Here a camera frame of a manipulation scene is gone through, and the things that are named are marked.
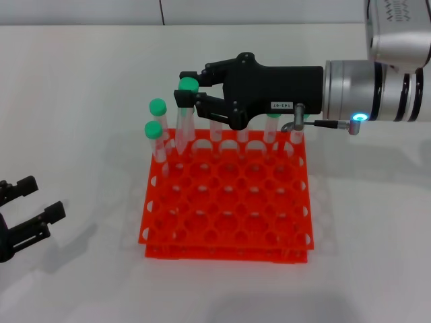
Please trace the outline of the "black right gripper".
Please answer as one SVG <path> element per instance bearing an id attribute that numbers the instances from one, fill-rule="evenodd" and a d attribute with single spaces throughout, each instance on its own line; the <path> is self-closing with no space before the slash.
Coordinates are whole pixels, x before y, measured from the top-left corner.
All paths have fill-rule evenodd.
<path id="1" fill-rule="evenodd" d="M 195 108 L 200 118 L 228 123 L 242 130 L 261 114 L 292 114 L 296 104 L 305 114 L 320 114 L 323 105 L 324 69 L 322 66 L 267 67 L 253 53 L 235 59 L 207 63 L 200 72 L 182 71 L 200 87 L 222 84 L 224 99 L 175 90 L 178 108 Z"/>

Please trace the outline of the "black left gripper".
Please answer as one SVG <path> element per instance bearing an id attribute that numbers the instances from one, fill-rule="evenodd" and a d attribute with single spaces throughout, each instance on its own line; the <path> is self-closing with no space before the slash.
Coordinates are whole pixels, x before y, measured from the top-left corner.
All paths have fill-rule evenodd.
<path id="1" fill-rule="evenodd" d="M 16 182 L 16 185 L 1 181 L 1 204 L 21 197 L 28 196 L 38 190 L 36 179 L 28 176 Z M 9 229 L 4 217 L 0 215 L 0 263 L 7 262 L 15 255 L 14 250 L 23 250 L 43 239 L 49 238 L 51 233 L 48 224 L 54 224 L 66 216 L 61 201 L 47 207 L 41 214 Z"/>

